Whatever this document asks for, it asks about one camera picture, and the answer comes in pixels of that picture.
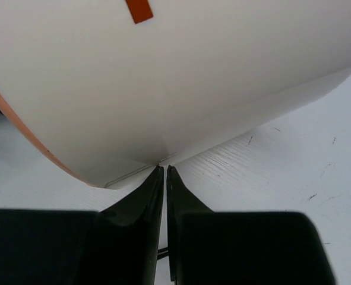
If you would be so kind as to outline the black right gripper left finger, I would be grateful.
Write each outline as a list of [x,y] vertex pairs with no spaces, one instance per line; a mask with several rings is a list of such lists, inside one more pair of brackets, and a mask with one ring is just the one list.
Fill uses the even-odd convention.
[[103,211],[0,209],[0,284],[153,284],[164,169]]

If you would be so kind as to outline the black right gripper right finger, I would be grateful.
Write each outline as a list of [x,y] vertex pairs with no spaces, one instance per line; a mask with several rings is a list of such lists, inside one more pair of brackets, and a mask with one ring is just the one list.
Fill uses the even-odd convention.
[[167,241],[175,284],[334,284],[310,219],[293,211],[215,212],[167,168]]

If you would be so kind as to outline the peach top drawer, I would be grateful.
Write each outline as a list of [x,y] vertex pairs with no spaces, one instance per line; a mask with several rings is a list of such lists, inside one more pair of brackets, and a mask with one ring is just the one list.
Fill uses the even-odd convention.
[[0,94],[0,111],[7,117],[7,119],[14,124],[14,126],[22,133],[22,135],[36,148],[38,149],[47,159],[49,159],[52,163],[58,166],[67,174],[72,177],[78,179],[79,181],[84,182],[86,185],[91,186],[89,182],[81,178],[79,175],[70,170],[66,165],[64,165],[59,159],[57,159],[31,132],[31,130],[26,127],[23,121],[18,117],[18,115],[13,111],[13,109],[9,106],[7,101]]

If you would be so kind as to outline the cream round drawer organizer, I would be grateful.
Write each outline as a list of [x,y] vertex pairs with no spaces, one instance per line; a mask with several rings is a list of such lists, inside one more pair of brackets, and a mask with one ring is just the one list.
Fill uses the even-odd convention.
[[0,1],[0,94],[66,167],[119,188],[351,75],[351,1]]

